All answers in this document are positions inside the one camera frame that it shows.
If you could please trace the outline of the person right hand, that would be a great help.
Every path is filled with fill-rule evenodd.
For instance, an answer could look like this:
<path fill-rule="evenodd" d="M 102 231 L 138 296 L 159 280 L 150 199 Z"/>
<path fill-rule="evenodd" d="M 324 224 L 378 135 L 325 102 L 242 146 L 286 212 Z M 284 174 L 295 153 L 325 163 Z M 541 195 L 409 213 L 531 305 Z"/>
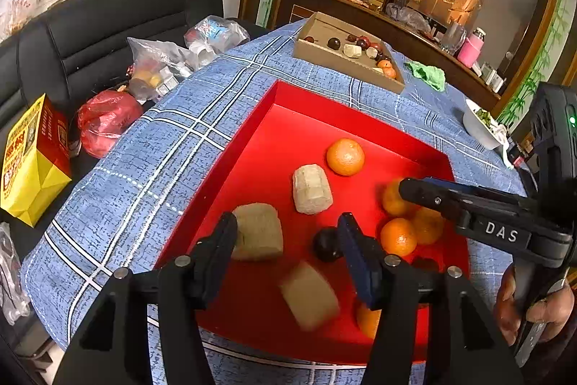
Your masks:
<path fill-rule="evenodd" d="M 493 315 L 508 346 L 514 345 L 521 325 L 521 314 L 514 302 L 516 282 L 514 265 L 504 272 Z M 535 303 L 526 313 L 528 323 L 544 323 L 546 328 L 540 338 L 547 342 L 555 338 L 570 318 L 575 303 L 575 296 L 569 285 L 548 295 L 544 300 Z"/>

